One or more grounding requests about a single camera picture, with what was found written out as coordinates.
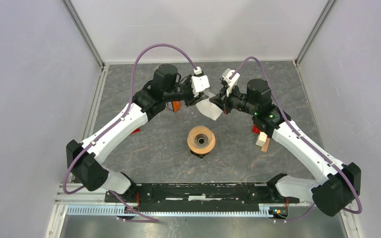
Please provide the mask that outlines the brown flat wooden block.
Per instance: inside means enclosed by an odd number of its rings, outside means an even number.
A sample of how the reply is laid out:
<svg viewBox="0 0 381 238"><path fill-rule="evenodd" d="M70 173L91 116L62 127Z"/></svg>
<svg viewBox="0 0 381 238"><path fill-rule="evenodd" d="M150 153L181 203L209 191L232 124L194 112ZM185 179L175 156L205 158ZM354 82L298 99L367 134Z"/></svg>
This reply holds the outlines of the brown flat wooden block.
<svg viewBox="0 0 381 238"><path fill-rule="evenodd" d="M267 150L268 150L268 147L269 147L269 144L270 144L270 138L266 138L266 140L265 140L265 142L264 142L264 144L263 144L263 146L261 147L261 151L263 152L263 153L266 153L267 152Z"/></svg>

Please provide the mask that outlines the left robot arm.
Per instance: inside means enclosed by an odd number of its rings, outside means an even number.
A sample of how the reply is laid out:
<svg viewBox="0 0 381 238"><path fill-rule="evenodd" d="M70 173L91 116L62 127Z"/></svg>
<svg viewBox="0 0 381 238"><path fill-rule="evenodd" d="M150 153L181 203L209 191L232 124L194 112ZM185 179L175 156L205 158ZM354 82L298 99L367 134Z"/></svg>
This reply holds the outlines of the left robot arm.
<svg viewBox="0 0 381 238"><path fill-rule="evenodd" d="M162 112L167 102L184 101L187 107L193 106L206 99L204 91L209 87L208 77L200 67L194 74L181 77L174 65L160 65L152 80L109 123L83 141L71 140L66 145L68 174L73 174L88 191L104 188L116 192L124 202L132 201L136 189L131 179L104 167L104 161L130 134Z"/></svg>

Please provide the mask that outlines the dark glass carafe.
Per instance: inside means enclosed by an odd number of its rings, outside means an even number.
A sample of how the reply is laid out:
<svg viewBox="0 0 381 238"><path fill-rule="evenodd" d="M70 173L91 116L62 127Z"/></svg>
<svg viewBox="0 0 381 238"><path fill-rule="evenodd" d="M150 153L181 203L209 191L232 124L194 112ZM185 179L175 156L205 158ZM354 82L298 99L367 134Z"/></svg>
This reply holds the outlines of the dark glass carafe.
<svg viewBox="0 0 381 238"><path fill-rule="evenodd" d="M200 158L200 159L202 159L202 158L204 158L206 155L208 155L209 153L206 153L206 154L198 154L198 153L195 153L195 152L191 151L191 154L194 155L194 156L196 156L196 157L198 157L198 158Z"/></svg>

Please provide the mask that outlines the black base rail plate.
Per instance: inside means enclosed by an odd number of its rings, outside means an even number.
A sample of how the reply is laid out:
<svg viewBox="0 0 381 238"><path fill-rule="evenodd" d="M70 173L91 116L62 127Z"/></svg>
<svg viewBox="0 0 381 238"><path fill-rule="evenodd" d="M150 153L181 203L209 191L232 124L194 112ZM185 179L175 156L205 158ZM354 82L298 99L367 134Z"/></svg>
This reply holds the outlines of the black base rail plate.
<svg viewBox="0 0 381 238"><path fill-rule="evenodd" d="M140 183L120 195L107 192L105 202L122 199L139 212L254 212L259 204L299 203L266 182Z"/></svg>

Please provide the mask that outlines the orange coffee filter box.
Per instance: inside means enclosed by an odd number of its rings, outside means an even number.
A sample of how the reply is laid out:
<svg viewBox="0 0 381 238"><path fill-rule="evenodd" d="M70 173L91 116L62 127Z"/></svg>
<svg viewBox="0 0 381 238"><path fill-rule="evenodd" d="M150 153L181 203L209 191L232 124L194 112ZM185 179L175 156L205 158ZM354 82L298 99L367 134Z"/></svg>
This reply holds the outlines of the orange coffee filter box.
<svg viewBox="0 0 381 238"><path fill-rule="evenodd" d="M181 105L182 104L180 101L166 102L166 108L173 111L174 113L181 108Z"/></svg>

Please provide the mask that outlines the red blue toy brick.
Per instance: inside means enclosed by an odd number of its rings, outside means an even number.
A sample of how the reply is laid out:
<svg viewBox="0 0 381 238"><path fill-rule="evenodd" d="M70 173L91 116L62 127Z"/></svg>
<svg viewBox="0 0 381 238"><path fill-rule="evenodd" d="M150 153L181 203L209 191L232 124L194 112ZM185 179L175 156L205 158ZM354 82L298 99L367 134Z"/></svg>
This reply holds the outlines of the red blue toy brick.
<svg viewBox="0 0 381 238"><path fill-rule="evenodd" d="M137 129L135 129L133 132L132 132L132 134L134 134L134 133L137 133L137 132L140 132L141 130L140 130L140 128L138 127Z"/></svg>

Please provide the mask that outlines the white paper coffee filter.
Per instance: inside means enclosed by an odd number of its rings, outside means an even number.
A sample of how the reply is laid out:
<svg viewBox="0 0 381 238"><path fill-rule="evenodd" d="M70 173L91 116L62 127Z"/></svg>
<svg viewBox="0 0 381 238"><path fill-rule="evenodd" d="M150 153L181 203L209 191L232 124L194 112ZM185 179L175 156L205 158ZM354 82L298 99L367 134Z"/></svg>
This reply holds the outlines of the white paper coffee filter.
<svg viewBox="0 0 381 238"><path fill-rule="evenodd" d="M212 119L217 120L220 115L223 113L223 111L214 103L210 102L209 99L215 96L215 94L211 93L210 91L206 90L204 91L204 95L207 96L207 99L203 99L200 102L196 104L197 109L200 113L202 113L204 116Z"/></svg>

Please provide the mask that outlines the clear glass dripper cone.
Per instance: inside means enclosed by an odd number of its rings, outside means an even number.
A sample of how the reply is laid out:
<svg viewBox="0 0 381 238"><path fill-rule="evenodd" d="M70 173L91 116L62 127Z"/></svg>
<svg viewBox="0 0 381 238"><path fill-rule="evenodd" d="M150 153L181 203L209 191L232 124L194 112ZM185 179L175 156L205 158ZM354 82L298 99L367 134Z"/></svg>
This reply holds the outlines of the clear glass dripper cone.
<svg viewBox="0 0 381 238"><path fill-rule="evenodd" d="M190 142L195 148L206 148L213 140L212 132L205 128L194 128L191 130Z"/></svg>

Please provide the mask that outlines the red curved toy block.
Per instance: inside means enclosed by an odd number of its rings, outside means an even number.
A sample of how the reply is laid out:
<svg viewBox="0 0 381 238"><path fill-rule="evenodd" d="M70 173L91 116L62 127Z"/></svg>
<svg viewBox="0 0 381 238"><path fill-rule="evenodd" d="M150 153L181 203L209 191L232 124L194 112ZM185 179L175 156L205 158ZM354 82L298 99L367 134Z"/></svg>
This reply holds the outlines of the red curved toy block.
<svg viewBox="0 0 381 238"><path fill-rule="evenodd" d="M253 125L253 127L252 127L252 132L253 132L253 133L256 133L256 134L260 134L260 130L257 128L256 125Z"/></svg>

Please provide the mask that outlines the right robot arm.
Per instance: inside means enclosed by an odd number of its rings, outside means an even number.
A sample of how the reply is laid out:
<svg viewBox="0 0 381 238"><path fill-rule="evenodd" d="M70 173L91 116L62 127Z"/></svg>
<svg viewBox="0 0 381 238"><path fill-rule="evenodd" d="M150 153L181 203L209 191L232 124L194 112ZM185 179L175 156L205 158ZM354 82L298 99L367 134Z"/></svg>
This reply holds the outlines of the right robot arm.
<svg viewBox="0 0 381 238"><path fill-rule="evenodd" d="M343 163L331 156L311 140L291 120L291 117L273 103L273 95L267 82L252 79L246 93L228 79L221 80L222 88L210 99L225 114L237 110L252 116L254 125L268 138L290 151L314 176L314 179L276 176L267 188L267 197L280 202L294 197L312 202L328 216L335 216L347 206L359 200L361 169L355 163Z"/></svg>

